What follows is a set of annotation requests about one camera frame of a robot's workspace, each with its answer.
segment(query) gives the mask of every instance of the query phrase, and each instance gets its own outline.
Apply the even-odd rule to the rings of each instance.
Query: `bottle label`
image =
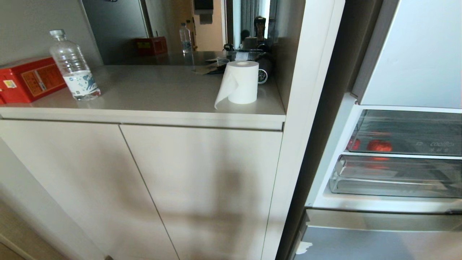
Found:
[[[182,41],[183,50],[190,50],[191,49],[191,41]]]
[[[73,72],[63,76],[73,96],[85,96],[98,88],[89,70]]]

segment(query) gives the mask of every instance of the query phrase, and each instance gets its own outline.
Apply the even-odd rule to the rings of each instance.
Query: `refrigerator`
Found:
[[[461,2],[346,1],[281,259],[462,259]]]

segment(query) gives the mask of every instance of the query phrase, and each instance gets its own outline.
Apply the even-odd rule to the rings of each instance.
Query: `red fruit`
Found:
[[[393,147],[390,142],[382,140],[372,140],[367,144],[368,151],[391,152]]]
[[[361,145],[361,140],[359,139],[356,139],[354,141],[354,145],[353,144],[353,140],[350,139],[350,141],[348,142],[348,145],[346,146],[347,148],[350,147],[351,150],[358,150],[359,149],[359,146]]]

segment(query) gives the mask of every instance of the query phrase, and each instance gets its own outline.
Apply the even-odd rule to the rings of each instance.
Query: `toilet paper roll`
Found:
[[[228,62],[221,81],[220,91],[215,100],[217,104],[226,97],[236,104],[249,104],[257,100],[258,62]]]

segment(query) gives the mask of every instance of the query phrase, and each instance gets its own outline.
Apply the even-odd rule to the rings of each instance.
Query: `red box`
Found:
[[[165,37],[136,38],[136,49],[140,56],[152,56],[167,53],[167,40]]]
[[[30,103],[66,87],[52,57],[0,66],[0,104]]]

